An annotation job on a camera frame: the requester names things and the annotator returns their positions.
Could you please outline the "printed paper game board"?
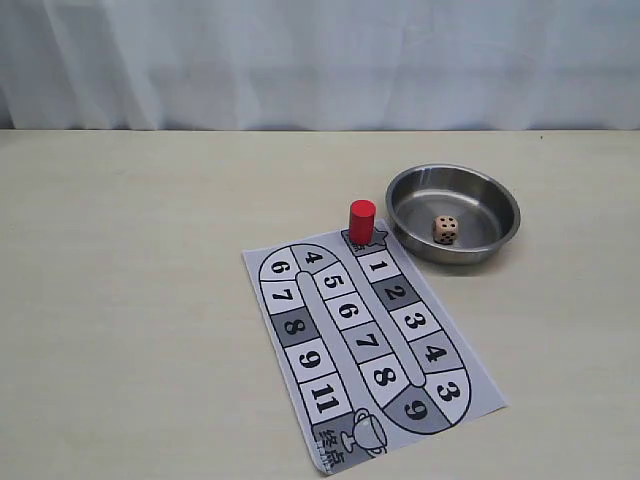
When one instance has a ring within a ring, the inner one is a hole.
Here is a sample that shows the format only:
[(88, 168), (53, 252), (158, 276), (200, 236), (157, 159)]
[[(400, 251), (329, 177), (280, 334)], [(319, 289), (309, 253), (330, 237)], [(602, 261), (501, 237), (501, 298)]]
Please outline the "printed paper game board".
[(507, 402), (384, 221), (243, 259), (300, 428), (332, 475)]

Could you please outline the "stainless steel bowl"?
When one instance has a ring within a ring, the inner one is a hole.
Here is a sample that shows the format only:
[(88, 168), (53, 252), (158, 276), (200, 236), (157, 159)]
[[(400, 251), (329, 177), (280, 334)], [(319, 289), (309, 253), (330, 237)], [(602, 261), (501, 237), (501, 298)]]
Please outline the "stainless steel bowl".
[(385, 196), (394, 235), (415, 256), (479, 264), (517, 233), (521, 211), (500, 182), (469, 167), (425, 164), (398, 173)]

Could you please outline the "white curtain backdrop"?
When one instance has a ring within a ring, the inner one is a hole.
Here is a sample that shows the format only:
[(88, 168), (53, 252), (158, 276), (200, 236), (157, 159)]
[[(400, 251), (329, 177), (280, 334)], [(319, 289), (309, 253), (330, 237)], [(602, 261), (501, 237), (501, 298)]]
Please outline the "white curtain backdrop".
[(15, 129), (639, 126), (635, 1), (5, 1)]

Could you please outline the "red cylinder game piece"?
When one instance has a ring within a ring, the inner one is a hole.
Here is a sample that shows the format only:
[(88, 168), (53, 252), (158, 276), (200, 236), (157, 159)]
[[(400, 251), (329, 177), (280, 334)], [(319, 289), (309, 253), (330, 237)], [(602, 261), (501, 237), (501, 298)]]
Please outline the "red cylinder game piece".
[(374, 231), (376, 205), (366, 199), (358, 199), (351, 203), (349, 210), (349, 239), (357, 245), (371, 242)]

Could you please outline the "wooden die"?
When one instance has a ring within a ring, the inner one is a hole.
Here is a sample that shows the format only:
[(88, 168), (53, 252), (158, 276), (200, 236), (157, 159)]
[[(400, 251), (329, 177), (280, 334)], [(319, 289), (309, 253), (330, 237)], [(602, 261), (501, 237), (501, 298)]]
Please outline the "wooden die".
[(442, 245), (452, 245), (458, 237), (458, 221), (455, 217), (441, 215), (434, 218), (433, 240)]

